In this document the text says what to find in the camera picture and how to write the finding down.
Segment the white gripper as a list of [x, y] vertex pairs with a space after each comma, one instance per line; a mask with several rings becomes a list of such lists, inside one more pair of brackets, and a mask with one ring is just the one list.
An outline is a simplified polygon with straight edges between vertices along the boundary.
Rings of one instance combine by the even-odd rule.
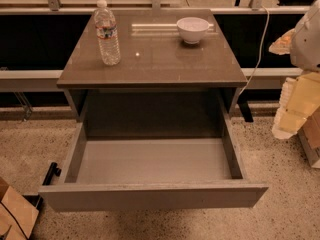
[[[320, 0], [270, 47], [276, 55], [290, 53], [291, 63], [302, 70], [320, 71]], [[296, 135], [307, 119], [320, 107], [320, 74], [307, 73], [295, 79], [288, 77], [279, 99], [272, 134], [283, 140]]]

